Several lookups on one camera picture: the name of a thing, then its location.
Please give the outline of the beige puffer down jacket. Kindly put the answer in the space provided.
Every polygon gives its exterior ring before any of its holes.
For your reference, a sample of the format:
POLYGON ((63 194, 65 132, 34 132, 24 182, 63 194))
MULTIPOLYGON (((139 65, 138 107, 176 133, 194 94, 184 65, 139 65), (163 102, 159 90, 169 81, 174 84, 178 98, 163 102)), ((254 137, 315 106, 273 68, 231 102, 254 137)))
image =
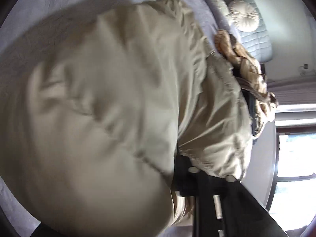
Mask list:
POLYGON ((100 14, 39 63, 1 108, 1 177, 66 236, 157 236, 190 220, 171 188, 181 152, 241 179, 247 104, 181 0, 100 14))

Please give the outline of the beige patterned cloth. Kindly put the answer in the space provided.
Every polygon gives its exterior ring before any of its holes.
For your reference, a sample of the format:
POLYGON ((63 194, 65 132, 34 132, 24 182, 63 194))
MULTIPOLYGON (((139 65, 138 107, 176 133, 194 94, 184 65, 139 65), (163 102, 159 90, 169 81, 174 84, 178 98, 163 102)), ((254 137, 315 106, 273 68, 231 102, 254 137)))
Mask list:
POLYGON ((233 66, 232 73, 241 87, 248 106, 252 134, 257 139, 265 125, 274 121, 278 101, 267 89, 266 76, 261 71, 260 63, 232 34, 224 29, 218 30, 215 35, 215 46, 233 66))

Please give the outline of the grey quilted headboard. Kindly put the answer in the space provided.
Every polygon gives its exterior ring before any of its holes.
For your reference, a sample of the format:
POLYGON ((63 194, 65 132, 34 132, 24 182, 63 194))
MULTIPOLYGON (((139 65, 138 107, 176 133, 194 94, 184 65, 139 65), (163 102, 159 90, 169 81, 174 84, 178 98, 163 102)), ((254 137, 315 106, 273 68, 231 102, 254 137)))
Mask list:
POLYGON ((222 13, 239 33, 248 52, 259 62, 272 59, 273 51, 268 31, 254 0, 220 0, 222 13))

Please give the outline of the white round pleated cushion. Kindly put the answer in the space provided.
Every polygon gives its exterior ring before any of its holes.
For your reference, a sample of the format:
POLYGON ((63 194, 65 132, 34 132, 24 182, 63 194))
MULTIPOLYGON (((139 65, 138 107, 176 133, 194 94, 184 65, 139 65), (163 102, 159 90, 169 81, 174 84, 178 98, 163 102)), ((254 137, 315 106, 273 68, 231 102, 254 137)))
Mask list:
POLYGON ((260 24, 260 17, 257 10, 243 0, 230 2, 229 13, 235 27, 242 32, 253 32, 260 24))

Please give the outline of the lavender bed sheet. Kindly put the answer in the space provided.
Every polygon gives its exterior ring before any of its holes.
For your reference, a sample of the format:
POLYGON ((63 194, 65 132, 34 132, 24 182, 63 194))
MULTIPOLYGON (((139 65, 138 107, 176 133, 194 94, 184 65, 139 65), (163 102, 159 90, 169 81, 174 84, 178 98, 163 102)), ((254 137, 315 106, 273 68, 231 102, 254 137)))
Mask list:
MULTIPOLYGON (((1 108, 33 69, 107 11, 156 0, 18 0, 1 27, 1 108)), ((209 45, 227 21, 212 0, 181 0, 209 45)))

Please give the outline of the window with dark frame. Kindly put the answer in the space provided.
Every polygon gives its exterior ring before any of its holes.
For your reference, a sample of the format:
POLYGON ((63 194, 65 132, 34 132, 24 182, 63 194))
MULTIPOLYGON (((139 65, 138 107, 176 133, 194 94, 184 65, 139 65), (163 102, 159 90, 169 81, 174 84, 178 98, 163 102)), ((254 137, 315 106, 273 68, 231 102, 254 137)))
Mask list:
POLYGON ((315 178, 315 104, 282 105, 275 116, 276 150, 267 209, 281 182, 315 178))

